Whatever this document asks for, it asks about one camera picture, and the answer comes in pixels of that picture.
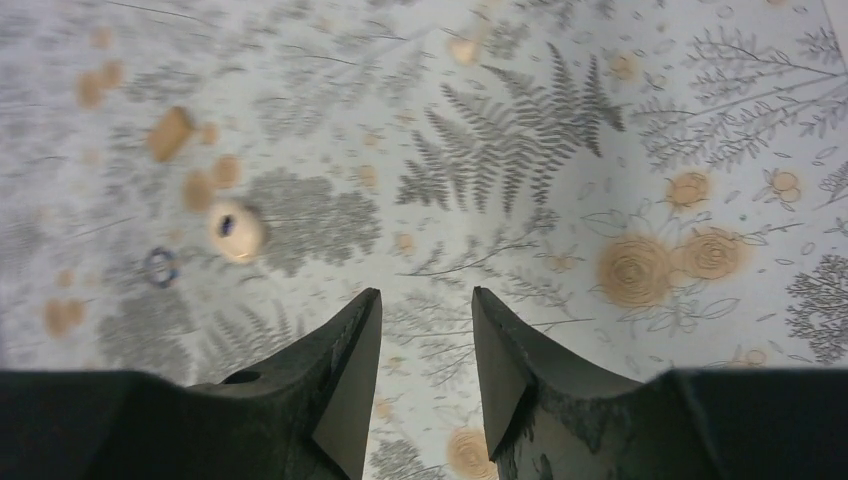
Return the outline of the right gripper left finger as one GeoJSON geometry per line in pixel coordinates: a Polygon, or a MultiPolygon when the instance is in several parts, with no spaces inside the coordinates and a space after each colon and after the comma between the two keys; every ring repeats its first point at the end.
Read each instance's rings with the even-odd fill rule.
{"type": "Polygon", "coordinates": [[[223,381],[137,371],[5,371],[5,479],[359,479],[382,301],[363,290],[320,328],[223,381]]]}

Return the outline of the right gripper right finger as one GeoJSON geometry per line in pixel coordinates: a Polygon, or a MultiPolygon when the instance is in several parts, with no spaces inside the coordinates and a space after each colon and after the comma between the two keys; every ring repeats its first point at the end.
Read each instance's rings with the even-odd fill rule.
{"type": "Polygon", "coordinates": [[[673,368],[638,382],[472,298],[489,458],[503,479],[843,479],[847,372],[673,368]]]}

